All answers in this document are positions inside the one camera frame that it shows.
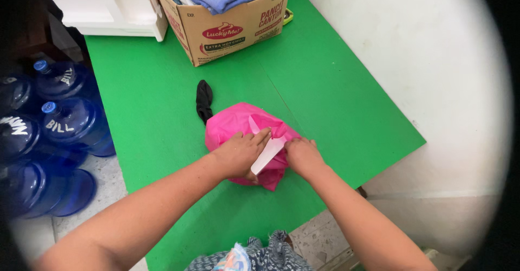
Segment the blue bottle cap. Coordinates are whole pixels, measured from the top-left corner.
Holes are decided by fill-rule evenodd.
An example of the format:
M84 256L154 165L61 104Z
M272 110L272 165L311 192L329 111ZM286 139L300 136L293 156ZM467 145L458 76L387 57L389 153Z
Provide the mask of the blue bottle cap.
M45 60L36 61L33 65L36 71L44 71L47 69L48 66L49 64L47 64L47 61Z
M56 110L56 103L55 102L46 102L42 106L42 112L44 112L46 114L52 113L55 110Z

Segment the green tabletop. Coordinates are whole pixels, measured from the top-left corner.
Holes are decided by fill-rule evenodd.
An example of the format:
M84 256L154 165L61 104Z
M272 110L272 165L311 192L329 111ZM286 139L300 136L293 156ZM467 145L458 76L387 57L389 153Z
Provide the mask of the green tabletop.
M237 102L264 109L315 139L353 188L425 143L309 0L289 0L288 8L294 20L281 35L197 68L171 30L161 43L86 37L128 192L207 153L195 109L201 79L213 89L214 113ZM275 192L224 181L146 255L148 267L183 270L198 255L250 236L266 241L324 209L290 170Z

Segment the plastic water container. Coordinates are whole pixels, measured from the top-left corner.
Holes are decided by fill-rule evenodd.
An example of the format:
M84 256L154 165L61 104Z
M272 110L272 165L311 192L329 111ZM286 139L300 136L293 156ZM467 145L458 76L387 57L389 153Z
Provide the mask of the plastic water container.
M65 149L46 140L39 123L15 112L0 117L0 163L39 161L56 170L77 168L87 157L78 149Z
M100 157L115 155L107 118L101 108L85 98L74 97L42 106L45 136L68 148Z
M73 62L34 63L38 71L36 91L45 100L57 101L68 97L85 97L101 104L94 74L85 66Z
M37 162L17 163L3 174L10 217L72 215L94 198L96 181L83 169L52 171Z
M23 74L12 73L1 77L0 96L1 105L7 107L4 111L16 110L23 114L41 113L40 108L45 102L36 94L33 79Z

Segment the skin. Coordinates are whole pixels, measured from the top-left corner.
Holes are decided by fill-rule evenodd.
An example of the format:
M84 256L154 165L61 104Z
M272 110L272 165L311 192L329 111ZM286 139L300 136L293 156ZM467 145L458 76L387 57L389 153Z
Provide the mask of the skin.
M250 168L270 137L270 128L257 135L238 132L200 160L84 222L43 254L34 269L130 269L186 210L221 181L245 177L258 182ZM367 270L436 270L397 226L325 164L315 141L293 139L285 148L291 168L323 199Z

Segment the pink plastic bag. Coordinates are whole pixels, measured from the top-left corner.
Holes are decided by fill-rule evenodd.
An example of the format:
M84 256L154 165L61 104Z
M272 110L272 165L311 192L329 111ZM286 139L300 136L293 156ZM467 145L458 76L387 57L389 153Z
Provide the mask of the pink plastic bag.
M287 126L282 120L269 115L264 110L245 102L231 106L212 116L206 125L206 147L213 151L228 141L235 133L253 133L249 124L249 117L263 129L271 127L273 138L285 137L291 140L300 137L295 130ZM283 178L285 169L289 166L285 159L285 149L282 149L258 174L258 182L264 188L274 191L278 182ZM240 185L252 186L253 183L244 178L229 179Z

